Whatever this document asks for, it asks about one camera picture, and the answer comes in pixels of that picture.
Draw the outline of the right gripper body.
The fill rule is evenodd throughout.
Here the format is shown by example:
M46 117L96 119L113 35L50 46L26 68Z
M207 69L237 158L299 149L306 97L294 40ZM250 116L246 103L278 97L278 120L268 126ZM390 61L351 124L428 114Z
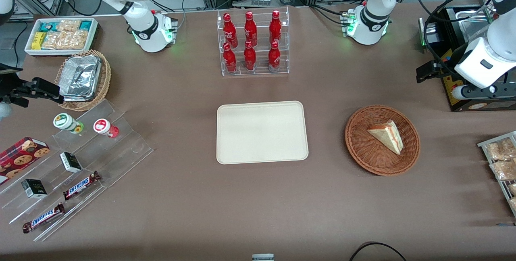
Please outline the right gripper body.
M22 70L23 68L0 63L0 90L14 90L22 86L24 81L18 76Z

